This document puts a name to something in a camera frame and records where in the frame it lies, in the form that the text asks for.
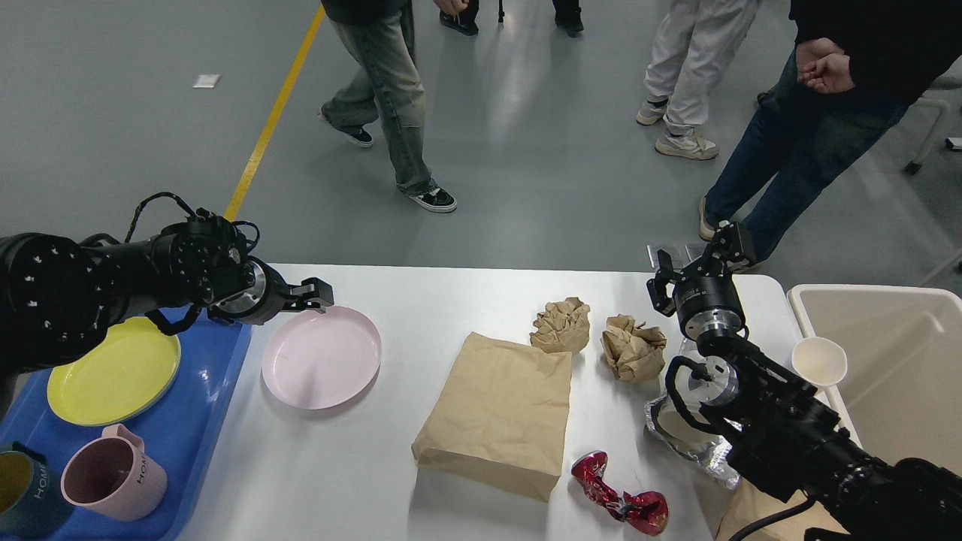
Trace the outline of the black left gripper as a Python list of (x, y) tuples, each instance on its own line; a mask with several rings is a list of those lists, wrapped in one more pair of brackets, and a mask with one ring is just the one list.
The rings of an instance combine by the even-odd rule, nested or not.
[(250, 259), (245, 271), (252, 285), (234, 297), (210, 306), (211, 321), (221, 325), (238, 322), (263, 325), (280, 313), (325, 313), (325, 309), (334, 306), (332, 286), (317, 277), (306, 278), (296, 286), (288, 284), (274, 267), (260, 259)]

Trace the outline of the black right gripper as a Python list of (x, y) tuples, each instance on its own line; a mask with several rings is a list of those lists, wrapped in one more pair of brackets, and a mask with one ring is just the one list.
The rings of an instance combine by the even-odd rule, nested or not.
[[(659, 249), (655, 256), (655, 274), (646, 282), (650, 301), (663, 316), (677, 314), (684, 337), (697, 339), (710, 330), (737, 334), (746, 327), (733, 277), (756, 267), (757, 254), (742, 223), (722, 222), (701, 255), (684, 267), (681, 282), (670, 253)], [(673, 297), (670, 285), (674, 285)]]

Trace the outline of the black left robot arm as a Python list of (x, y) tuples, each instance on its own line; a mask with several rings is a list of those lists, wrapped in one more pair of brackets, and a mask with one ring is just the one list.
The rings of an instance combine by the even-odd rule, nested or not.
[(240, 220), (177, 204), (186, 218), (142, 242), (107, 234), (75, 242), (23, 233), (1, 246), (2, 376), (68, 365), (102, 343), (111, 326), (146, 316), (173, 336), (202, 311), (214, 321), (260, 325), (281, 312), (323, 313), (333, 288), (309, 277), (289, 284), (253, 256)]

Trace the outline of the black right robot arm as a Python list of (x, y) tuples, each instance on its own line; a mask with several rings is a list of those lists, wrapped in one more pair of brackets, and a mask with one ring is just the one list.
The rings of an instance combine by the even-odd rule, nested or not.
[(731, 445), (726, 462), (760, 491), (803, 503), (753, 521), (742, 540), (820, 503), (844, 527), (805, 531), (807, 540), (958, 540), (960, 479), (920, 458), (886, 464), (863, 451), (839, 414), (815, 397), (815, 385), (766, 356), (748, 339), (732, 273), (755, 263), (748, 230), (722, 222), (701, 256), (674, 268), (657, 252), (647, 281), (653, 307), (677, 316), (702, 360), (679, 354), (664, 376), (671, 403), (686, 424)]

